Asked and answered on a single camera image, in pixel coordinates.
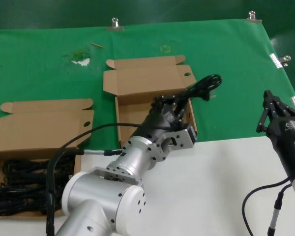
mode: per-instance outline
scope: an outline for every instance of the cardboard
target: cardboard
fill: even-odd
[[[175,94],[194,84],[196,79],[189,65],[181,65],[185,57],[107,60],[114,70],[104,71],[104,91],[116,95],[117,122],[141,124],[151,108],[155,96]],[[186,107],[185,122],[197,131],[192,105]],[[135,127],[118,127],[122,146]]]
[[[92,127],[91,99],[3,103],[1,110],[10,115],[0,118],[0,183],[1,165],[7,159],[46,160],[59,147]],[[89,135],[68,146],[77,148]],[[74,174],[81,170],[81,157],[76,156]],[[1,218],[41,219],[40,212],[22,212]]]

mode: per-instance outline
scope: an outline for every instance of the bundled cables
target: bundled cables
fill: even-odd
[[[61,197],[69,176],[74,172],[75,155],[67,155],[56,165],[55,211],[61,209]],[[47,161],[8,160],[2,165],[4,182],[0,185],[0,216],[24,211],[46,214]]]

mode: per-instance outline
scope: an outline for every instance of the green cloth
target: green cloth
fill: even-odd
[[[100,48],[91,45],[105,46]],[[244,20],[181,22],[106,28],[0,30],[0,104],[91,98],[93,126],[116,122],[114,96],[103,91],[107,59],[185,55],[197,80],[220,74],[209,102],[192,101],[199,141],[259,136],[263,92],[291,105],[295,92],[261,24]],[[71,59],[90,56],[87,66]],[[94,133],[89,148],[118,148],[117,129]]]

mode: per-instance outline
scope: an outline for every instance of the cable connector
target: cable connector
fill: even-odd
[[[272,229],[271,227],[268,228],[267,230],[267,236],[274,236],[275,229]]]
[[[277,218],[279,217],[279,213],[283,204],[284,191],[288,189],[289,187],[291,187],[291,184],[284,186],[282,190],[279,192],[279,194],[277,195],[277,199],[275,200],[275,203],[274,203],[272,220],[267,230],[267,236],[274,236]]]
[[[84,150],[85,155],[104,155],[104,156],[114,156],[120,155],[122,150]]]

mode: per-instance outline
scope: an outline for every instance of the white table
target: white table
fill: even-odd
[[[84,156],[82,170],[106,167],[116,157]],[[135,236],[248,236],[241,216],[246,194],[286,178],[266,137],[197,143],[170,153],[143,178],[147,205]],[[247,202],[255,236],[266,235],[281,187],[260,191]],[[65,217],[56,219],[56,230]],[[44,221],[0,220],[0,236],[45,236]],[[295,193],[285,193],[275,236],[295,236]]]

